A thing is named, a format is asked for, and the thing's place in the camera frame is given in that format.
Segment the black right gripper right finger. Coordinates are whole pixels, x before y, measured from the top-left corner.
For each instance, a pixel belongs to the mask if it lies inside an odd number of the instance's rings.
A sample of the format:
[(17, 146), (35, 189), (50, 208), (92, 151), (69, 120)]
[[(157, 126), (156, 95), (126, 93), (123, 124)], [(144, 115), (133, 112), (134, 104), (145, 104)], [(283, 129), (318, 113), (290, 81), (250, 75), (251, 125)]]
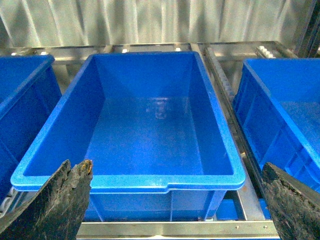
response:
[(320, 238), (320, 194), (267, 162), (262, 169), (263, 194), (282, 240)]

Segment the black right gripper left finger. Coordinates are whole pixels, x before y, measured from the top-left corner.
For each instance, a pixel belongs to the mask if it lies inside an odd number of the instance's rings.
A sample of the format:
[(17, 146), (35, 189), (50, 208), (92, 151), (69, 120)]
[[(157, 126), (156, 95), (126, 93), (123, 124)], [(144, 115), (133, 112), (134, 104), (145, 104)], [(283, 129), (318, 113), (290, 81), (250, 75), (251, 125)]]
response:
[(36, 194), (0, 219), (2, 240), (75, 240), (89, 206), (93, 162), (65, 160)]

